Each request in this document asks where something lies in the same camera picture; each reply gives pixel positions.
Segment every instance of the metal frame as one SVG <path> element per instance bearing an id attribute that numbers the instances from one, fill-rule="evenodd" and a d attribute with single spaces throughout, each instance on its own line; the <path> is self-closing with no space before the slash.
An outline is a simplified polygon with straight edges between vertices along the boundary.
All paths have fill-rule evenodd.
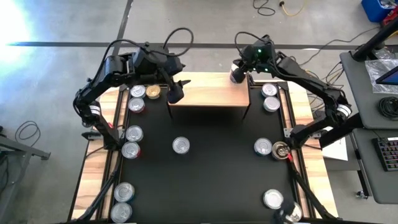
<path id="1" fill-rule="evenodd" d="M 26 146 L 22 143 L 5 138 L 4 136 L 0 136 L 0 146 L 10 149 L 10 151 L 3 151 L 3 153 L 7 153 L 7 159 L 20 160 L 15 162 L 8 161 L 9 167 L 7 167 L 7 169 L 9 169 L 9 183 L 2 192 L 2 197 L 0 198 L 0 223 L 4 223 L 7 221 L 9 215 L 8 210 L 11 209 L 10 203 L 14 201 L 19 184 L 25 176 L 30 158 L 32 156 L 39 156 L 42 160 L 48 160 L 51 153 Z"/>

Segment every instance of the metal can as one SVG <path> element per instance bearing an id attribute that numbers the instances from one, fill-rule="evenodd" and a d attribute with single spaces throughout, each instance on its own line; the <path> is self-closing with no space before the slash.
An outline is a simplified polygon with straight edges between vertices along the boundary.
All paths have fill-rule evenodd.
<path id="1" fill-rule="evenodd" d="M 148 96 L 149 99 L 158 99 L 160 96 L 160 86 L 158 85 L 151 85 L 147 87 L 146 90 L 146 95 Z"/>
<path id="2" fill-rule="evenodd" d="M 129 204 L 119 202 L 111 210 L 111 219 L 115 223 L 124 223 L 132 214 L 132 208 Z"/>
<path id="3" fill-rule="evenodd" d="M 287 159 L 287 156 L 290 153 L 290 147 L 284 142 L 275 142 L 272 146 L 272 156 L 277 160 Z"/>
<path id="4" fill-rule="evenodd" d="M 126 130 L 126 139 L 132 142 L 139 142 L 144 138 L 144 132 L 137 125 L 132 125 Z"/>
<path id="5" fill-rule="evenodd" d="M 145 108 L 142 98 L 134 97 L 129 101 L 129 109 L 134 113 L 141 113 Z"/>
<path id="6" fill-rule="evenodd" d="M 266 138 L 259 138 L 254 143 L 254 151 L 260 156 L 266 156 L 272 151 L 272 143 Z"/>
<path id="7" fill-rule="evenodd" d="M 189 151 L 190 143 L 185 137 L 177 137 L 173 141 L 173 150 L 178 154 L 185 154 Z"/>
<path id="8" fill-rule="evenodd" d="M 291 215 L 286 215 L 287 221 L 292 223 L 298 222 L 303 217 L 303 210 L 297 202 L 294 202 L 294 209 Z"/>
<path id="9" fill-rule="evenodd" d="M 127 182 L 123 182 L 115 187 L 113 195 L 118 202 L 128 202 L 133 198 L 134 193 L 134 187 Z"/>
<path id="10" fill-rule="evenodd" d="M 263 104 L 264 109 L 266 109 L 268 112 L 275 112 L 279 109 L 280 107 L 280 101 L 278 100 L 278 98 L 274 97 L 274 96 L 268 96 L 265 100 L 264 100 L 264 104 Z"/>
<path id="11" fill-rule="evenodd" d="M 275 96 L 277 92 L 278 92 L 278 89 L 276 88 L 276 86 L 274 84 L 271 84 L 271 83 L 265 83 L 261 88 L 261 94 L 264 97 Z"/>
<path id="12" fill-rule="evenodd" d="M 275 189 L 267 190 L 262 197 L 264 205 L 270 209 L 280 209 L 282 202 L 284 201 L 284 196 Z"/>
<path id="13" fill-rule="evenodd" d="M 143 85 L 135 85 L 131 88 L 130 94 L 132 97 L 145 97 L 145 86 Z"/>
<path id="14" fill-rule="evenodd" d="M 122 147 L 122 155 L 126 159 L 135 159 L 138 157 L 141 149 L 136 142 L 126 142 Z"/>

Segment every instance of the wooden board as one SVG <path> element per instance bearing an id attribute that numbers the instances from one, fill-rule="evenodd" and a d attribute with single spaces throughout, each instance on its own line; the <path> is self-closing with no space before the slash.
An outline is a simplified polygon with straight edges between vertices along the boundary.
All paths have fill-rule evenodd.
<path id="1" fill-rule="evenodd" d="M 191 79 L 195 80 L 193 85 L 190 88 L 187 88 L 188 85 L 184 86 L 185 97 L 188 97 L 187 100 L 181 105 L 203 105 L 203 106 L 214 106 L 217 104 L 225 105 L 225 106 L 244 106 L 248 105 L 249 98 L 246 99 L 244 92 L 248 91 L 247 85 L 231 86 L 231 81 L 229 80 L 228 73 L 192 73 L 192 72 L 182 72 L 175 76 L 175 80 L 186 80 Z M 277 80 L 263 80 L 266 82 L 276 82 Z M 313 120 L 310 104 L 308 101 L 307 92 L 301 86 L 298 86 L 295 83 L 289 83 L 289 91 L 290 98 L 293 104 L 293 111 L 295 115 L 295 120 L 297 124 L 307 124 Z M 221 99 L 214 99 L 214 94 L 221 95 Z M 236 95 L 241 94 L 239 97 L 240 100 L 236 101 Z M 289 116 L 289 112 L 287 112 L 287 104 L 284 100 L 283 93 L 282 97 L 282 106 L 286 108 L 284 110 L 286 117 Z M 118 98 L 117 90 L 107 91 L 101 97 L 101 107 L 103 108 L 104 117 L 107 121 L 113 120 L 113 113 L 116 107 L 116 102 Z M 126 96 L 124 97 L 124 103 L 122 107 L 126 106 Z M 291 126 L 290 121 L 287 119 L 286 123 L 288 126 Z M 315 147 L 320 147 L 319 142 L 315 140 L 307 141 L 307 144 Z M 97 147 L 102 146 L 101 141 L 91 142 L 88 147 L 88 152 L 96 149 Z M 317 149 L 312 149 L 309 147 L 303 147 L 303 157 L 305 161 L 305 166 L 307 169 L 308 180 L 310 182 L 311 190 L 317 196 L 319 201 L 325 206 L 325 208 L 332 214 L 337 217 L 337 211 L 335 206 L 335 201 L 333 198 L 333 193 L 331 191 L 328 174 L 326 172 L 325 163 L 323 161 L 322 152 Z M 76 198 L 73 215 L 72 218 L 79 217 L 86 209 L 87 206 L 93 201 L 96 197 L 96 194 L 100 191 L 101 181 L 104 171 L 104 163 L 106 160 L 106 153 L 99 153 L 98 155 L 93 157 L 89 157 L 85 165 L 83 167 L 83 174 L 81 176 L 81 182 L 78 190 L 78 196 Z M 300 199 L 302 201 L 303 210 L 308 216 L 308 208 L 306 207 L 306 200 L 303 196 L 303 192 L 299 189 Z M 106 202 L 110 200 L 110 192 L 108 192 Z M 109 203 L 106 203 L 104 206 L 103 217 L 107 217 L 109 210 Z"/>
<path id="2" fill-rule="evenodd" d="M 101 98 L 99 99 L 99 103 L 101 103 L 101 110 L 104 118 L 112 123 L 114 118 L 114 112 L 116 109 L 116 102 L 118 100 L 119 89 L 118 88 L 110 88 L 106 91 Z M 126 101 L 128 92 L 124 92 L 123 102 L 121 105 L 121 114 L 119 117 L 118 125 L 123 124 L 124 119 L 124 111 L 126 108 Z M 98 149 L 103 146 L 102 140 L 94 140 L 88 144 L 87 154 Z M 72 219 L 80 217 L 84 214 L 85 210 L 88 206 L 91 205 L 95 197 L 101 190 L 102 179 L 104 175 L 104 168 L 106 162 L 106 155 L 108 151 L 101 149 L 98 152 L 92 154 L 88 157 L 83 165 L 83 172 L 80 177 L 80 184 L 76 196 L 75 205 L 73 207 Z M 116 157 L 118 152 L 114 152 L 112 157 L 111 173 L 114 169 L 114 163 L 116 162 Z M 104 209 L 103 209 L 103 218 L 108 217 L 109 204 L 111 199 L 111 189 L 108 191 L 105 197 Z"/>
<path id="3" fill-rule="evenodd" d="M 249 88 L 245 79 L 235 84 L 228 73 L 180 72 L 174 81 L 191 80 L 183 86 L 184 98 L 172 106 L 248 106 Z"/>

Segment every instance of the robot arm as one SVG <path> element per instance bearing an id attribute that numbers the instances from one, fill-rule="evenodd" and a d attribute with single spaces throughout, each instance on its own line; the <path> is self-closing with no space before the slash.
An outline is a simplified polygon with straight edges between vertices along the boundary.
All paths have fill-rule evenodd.
<path id="1" fill-rule="evenodd" d="M 236 34 L 235 40 L 239 34 L 249 33 L 239 32 Z M 314 132 L 327 126 L 337 127 L 348 119 L 351 114 L 351 105 L 347 102 L 343 90 L 333 88 L 307 74 L 292 58 L 282 52 L 276 52 L 274 43 L 268 35 L 262 38 L 254 37 L 257 38 L 254 44 L 247 45 L 242 50 L 237 48 L 241 58 L 233 62 L 238 66 L 231 74 L 233 82 L 241 83 L 246 72 L 267 72 L 271 73 L 273 78 L 277 77 L 299 84 L 319 96 L 325 103 L 325 116 L 322 119 L 307 125 L 296 125 L 291 130 L 290 137 L 287 139 L 290 147 L 300 148 Z"/>
<path id="2" fill-rule="evenodd" d="M 105 149 L 116 149 L 119 133 L 106 122 L 96 99 L 107 89 L 122 84 L 133 86 L 160 83 L 169 86 L 169 103 L 178 102 L 184 97 L 183 85 L 189 81 L 173 81 L 173 76 L 184 67 L 177 56 L 169 53 L 167 47 L 146 43 L 137 52 L 106 57 L 94 79 L 88 79 L 87 85 L 77 91 L 73 107 L 84 126 L 95 126 L 103 135 Z"/>

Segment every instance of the gray floor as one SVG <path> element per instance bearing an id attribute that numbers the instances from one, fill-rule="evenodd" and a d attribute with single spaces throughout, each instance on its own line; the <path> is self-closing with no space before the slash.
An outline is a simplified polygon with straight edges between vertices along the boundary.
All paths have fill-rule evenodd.
<path id="1" fill-rule="evenodd" d="M 12 1 L 1 4 L 0 41 L 109 42 L 118 35 L 127 0 Z M 301 1 L 287 1 L 296 11 Z M 376 27 L 368 22 L 360 0 L 311 1 L 297 17 L 281 13 L 278 2 L 272 17 L 262 17 L 245 0 L 134 0 L 124 38 L 136 42 L 163 42 L 169 32 L 186 26 L 195 33 L 195 43 L 233 43 L 238 31 L 270 34 L 276 44 L 325 44 L 331 39 L 350 40 L 358 33 Z M 367 41 L 376 30 L 367 32 L 351 45 Z M 177 34 L 170 42 L 187 42 L 188 35 Z M 251 43 L 242 35 L 240 43 Z M 398 44 L 397 38 L 388 40 Z M 314 50 L 282 50 L 299 62 Z M 87 142 L 80 136 L 85 129 L 72 109 L 72 99 L 92 77 L 100 63 L 101 47 L 2 47 L 0 43 L 0 124 L 13 136 L 26 120 L 40 126 L 42 137 L 36 147 L 52 152 L 48 161 L 32 159 L 18 193 L 13 223 L 55 223 L 67 219 L 72 195 Z M 304 68 L 321 78 L 339 61 L 339 50 L 324 50 Z M 238 57 L 235 49 L 191 49 L 181 57 L 185 71 L 227 72 Z M 269 74 L 255 75 L 269 78 Z M 353 96 L 346 78 L 348 99 Z M 330 172 L 338 212 L 348 220 L 394 223 L 397 205 L 378 205 L 372 199 L 358 200 L 359 180 L 352 172 Z"/>

